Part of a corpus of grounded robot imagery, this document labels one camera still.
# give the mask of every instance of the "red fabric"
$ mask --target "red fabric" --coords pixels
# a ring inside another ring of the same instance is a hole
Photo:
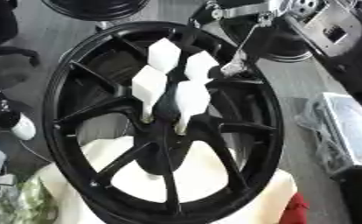
[[[286,206],[279,224],[306,224],[306,210],[309,205],[304,201],[302,194],[294,194]]]

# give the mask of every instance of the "chair leg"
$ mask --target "chair leg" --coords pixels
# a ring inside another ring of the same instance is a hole
[[[40,64],[39,55],[37,52],[27,49],[22,49],[15,46],[0,46],[0,56],[10,54],[21,54],[29,58],[30,64],[36,67]]]

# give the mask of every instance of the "chair wheel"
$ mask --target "chair wheel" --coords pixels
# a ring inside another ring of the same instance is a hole
[[[29,62],[33,67],[37,67],[39,64],[41,64],[39,56],[30,57]]]

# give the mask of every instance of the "black object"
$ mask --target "black object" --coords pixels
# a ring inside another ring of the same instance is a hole
[[[39,56],[37,52],[26,50],[14,46],[1,46],[4,42],[13,39],[17,36],[17,19],[12,12],[16,7],[16,1],[0,0],[0,56],[8,54],[22,54],[30,58],[32,66],[39,65]]]
[[[256,21],[255,17],[239,17],[224,19],[220,21],[220,24],[226,35],[239,45]],[[250,40],[243,46],[243,50],[252,57],[279,62],[297,62],[311,56],[303,38],[292,31],[280,18],[275,19],[270,27],[255,30]]]
[[[352,223],[362,224],[362,169],[353,169],[343,175],[340,189]]]
[[[171,105],[164,111],[166,108],[162,105],[168,102],[166,95],[154,107],[155,121],[141,122],[142,103],[131,96],[130,85],[137,71],[147,63],[147,46],[163,37],[179,44],[186,30],[184,25],[165,22],[117,25],[72,49],[50,81],[43,110],[49,149],[68,181],[107,223],[215,221],[256,197],[278,165],[283,143],[282,114],[272,87],[255,65],[248,65],[248,71],[230,79],[207,84],[212,107],[221,117],[208,111],[194,116],[186,136],[174,132],[174,117],[179,112]],[[183,48],[179,66],[168,75],[170,95],[172,86],[186,80],[187,57],[201,50],[207,50],[223,65],[233,57],[235,48],[223,39],[199,32],[190,45]],[[124,60],[119,60],[121,53]],[[112,70],[119,64],[125,67]],[[76,129],[87,119],[107,113],[121,113],[130,120],[135,145],[97,172],[81,152]],[[230,155],[222,133],[231,133],[237,139],[234,146],[237,159]],[[196,140],[207,142],[216,152],[226,167],[229,182],[214,195],[180,203],[172,173],[183,162],[191,142]],[[167,189],[164,203],[138,199],[110,185],[111,177],[134,160],[146,171],[164,176]]]
[[[149,0],[42,0],[52,10],[89,21],[111,21],[140,11]]]

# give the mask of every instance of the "floor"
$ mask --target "floor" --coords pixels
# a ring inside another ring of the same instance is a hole
[[[139,15],[126,20],[184,23],[200,2],[202,0],[151,0]],[[22,57],[3,57],[0,58],[0,73],[29,74],[30,79],[6,90],[6,93],[23,102],[25,105],[21,108],[37,124],[38,134],[27,145],[50,158],[41,131],[41,105],[46,83],[51,78],[60,55],[92,35],[94,24],[58,15],[39,0],[22,0],[16,9],[16,15],[20,35],[9,44],[38,51],[43,64],[33,69]],[[208,30],[225,38],[216,25],[208,27]],[[294,116],[302,110],[306,99],[323,91],[343,92],[343,89],[313,59],[294,64],[261,60],[259,67],[279,96],[286,124],[285,148],[280,167],[294,175],[299,191],[310,203],[309,223],[350,223],[337,184],[324,174],[313,158],[316,146],[312,135],[294,122]],[[24,150],[16,141],[12,136],[0,134],[0,149],[9,156],[8,169],[24,179],[45,163]]]

